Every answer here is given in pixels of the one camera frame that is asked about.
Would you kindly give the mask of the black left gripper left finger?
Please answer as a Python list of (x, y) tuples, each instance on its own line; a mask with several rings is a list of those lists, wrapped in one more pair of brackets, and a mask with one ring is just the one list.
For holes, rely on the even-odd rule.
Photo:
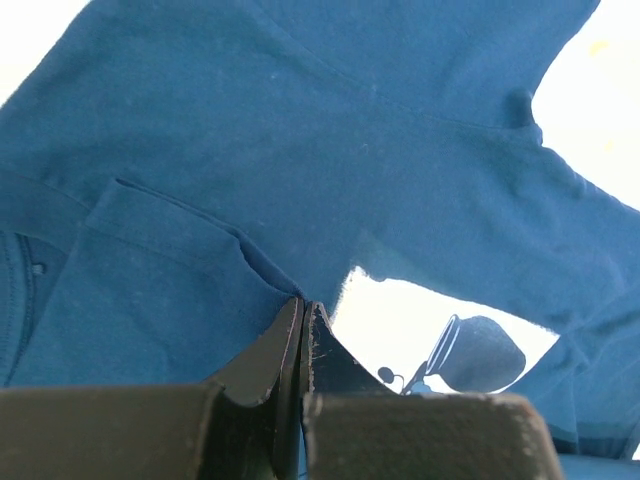
[(304, 303), (201, 383), (1, 393), (5, 479), (294, 479)]

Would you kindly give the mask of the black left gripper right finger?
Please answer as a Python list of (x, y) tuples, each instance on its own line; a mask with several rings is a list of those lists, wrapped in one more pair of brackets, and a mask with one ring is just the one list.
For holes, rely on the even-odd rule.
[(308, 304), (302, 423), (311, 479), (561, 479), (548, 429), (517, 395), (398, 395)]

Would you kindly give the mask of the navy blue printed t-shirt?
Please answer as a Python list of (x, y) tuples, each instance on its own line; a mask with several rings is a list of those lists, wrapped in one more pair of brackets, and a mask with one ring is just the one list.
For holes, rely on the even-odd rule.
[(639, 443), (639, 215), (531, 101), (594, 1), (92, 1), (1, 109), (3, 386), (196, 382), (357, 271), (557, 335), (521, 379), (563, 454)]

